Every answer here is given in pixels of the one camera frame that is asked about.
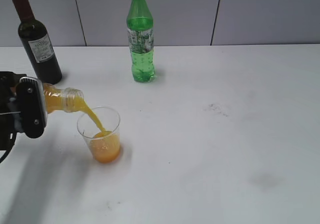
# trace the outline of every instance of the dark red wine bottle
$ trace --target dark red wine bottle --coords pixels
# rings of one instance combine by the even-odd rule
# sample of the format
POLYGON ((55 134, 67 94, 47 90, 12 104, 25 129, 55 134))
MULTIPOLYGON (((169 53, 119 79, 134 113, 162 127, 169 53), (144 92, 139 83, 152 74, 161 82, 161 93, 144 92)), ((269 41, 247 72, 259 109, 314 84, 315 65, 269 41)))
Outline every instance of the dark red wine bottle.
POLYGON ((62 73, 47 29, 36 20, 28 0, 12 0, 21 23, 18 34, 36 76, 44 83, 56 84, 62 73))

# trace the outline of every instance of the plastic cup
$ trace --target plastic cup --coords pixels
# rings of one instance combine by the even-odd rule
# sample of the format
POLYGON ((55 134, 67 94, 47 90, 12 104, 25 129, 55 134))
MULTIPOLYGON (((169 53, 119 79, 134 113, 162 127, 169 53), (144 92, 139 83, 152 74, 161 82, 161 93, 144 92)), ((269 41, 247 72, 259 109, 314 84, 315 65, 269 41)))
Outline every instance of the plastic cup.
POLYGON ((101 132, 87 114, 83 114, 77 121, 77 129, 84 138, 94 159, 101 163, 115 160, 120 154, 119 113, 110 107, 95 107, 94 114, 102 123, 106 131, 101 132))

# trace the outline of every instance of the plastic bottle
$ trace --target plastic bottle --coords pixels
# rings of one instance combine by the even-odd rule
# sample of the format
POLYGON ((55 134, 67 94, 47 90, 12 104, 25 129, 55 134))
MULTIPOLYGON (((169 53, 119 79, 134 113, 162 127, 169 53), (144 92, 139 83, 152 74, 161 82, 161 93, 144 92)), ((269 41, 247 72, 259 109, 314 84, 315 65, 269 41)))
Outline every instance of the plastic bottle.
POLYGON ((155 76, 154 22, 146 0, 132 0, 126 20, 133 78, 137 82, 149 82, 155 76))
POLYGON ((105 131, 101 122, 93 111, 88 107, 84 100, 84 94, 81 90, 74 88, 66 88, 64 90, 57 89, 51 84, 43 84, 46 111, 48 114, 55 110, 63 110, 65 112, 82 111, 86 113, 101 131, 105 131))

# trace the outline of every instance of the table surface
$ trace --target table surface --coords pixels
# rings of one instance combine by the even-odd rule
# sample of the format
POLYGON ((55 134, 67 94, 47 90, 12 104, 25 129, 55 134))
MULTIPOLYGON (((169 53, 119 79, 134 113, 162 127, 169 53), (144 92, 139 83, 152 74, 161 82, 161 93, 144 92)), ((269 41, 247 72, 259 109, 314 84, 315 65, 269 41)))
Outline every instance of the table surface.
MULTIPOLYGON (((50 114, 0 164, 1 224, 320 223, 320 45, 156 47, 148 84, 128 48, 55 52, 58 87, 119 111, 124 152, 97 163, 80 113, 50 114)), ((0 56, 34 75, 23 48, 0 56)))

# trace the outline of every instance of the gray wall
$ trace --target gray wall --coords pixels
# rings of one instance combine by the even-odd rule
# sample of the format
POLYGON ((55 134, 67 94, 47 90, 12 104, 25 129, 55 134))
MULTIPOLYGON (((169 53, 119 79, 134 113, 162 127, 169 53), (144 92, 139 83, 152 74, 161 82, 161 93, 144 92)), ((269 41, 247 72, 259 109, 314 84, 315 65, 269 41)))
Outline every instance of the gray wall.
POLYGON ((320 43, 320 0, 220 0, 213 45, 320 43))
MULTIPOLYGON (((125 20, 131 0, 29 1, 54 46, 84 46, 84 37, 88 46, 128 44, 125 20)), ((156 45, 320 43, 320 0, 147 2, 155 20, 156 45)), ((21 46, 20 22, 11 0, 0 0, 0 14, 0 47, 21 46)))
MULTIPOLYGON (((219 0, 146 0, 156 45, 210 45, 219 0)), ((89 46, 126 46, 131 0, 77 0, 89 46)))
MULTIPOLYGON (((29 0, 34 15, 46 26, 55 46, 85 44, 75 0, 29 0)), ((0 47, 21 46, 19 17, 12 0, 0 0, 0 47)))

